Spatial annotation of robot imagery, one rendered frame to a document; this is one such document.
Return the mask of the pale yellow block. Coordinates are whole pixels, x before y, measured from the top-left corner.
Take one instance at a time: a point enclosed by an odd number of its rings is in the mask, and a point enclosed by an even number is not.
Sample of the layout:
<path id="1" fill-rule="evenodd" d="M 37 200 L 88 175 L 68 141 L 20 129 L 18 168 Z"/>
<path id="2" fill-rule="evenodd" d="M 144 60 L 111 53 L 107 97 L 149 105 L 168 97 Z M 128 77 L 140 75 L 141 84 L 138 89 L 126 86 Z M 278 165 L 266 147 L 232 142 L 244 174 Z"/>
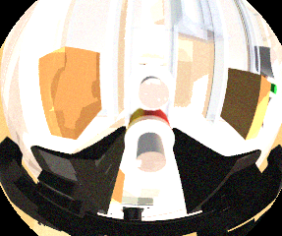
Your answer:
<path id="1" fill-rule="evenodd" d="M 110 201 L 110 204 L 117 204 L 119 205 L 122 201 L 122 190 L 124 190 L 124 181 L 125 181 L 126 174 L 124 173 L 124 170 L 118 170 L 118 176 L 117 176 L 117 182 L 116 185 L 114 185 L 114 190 L 112 194 L 112 201 Z"/>

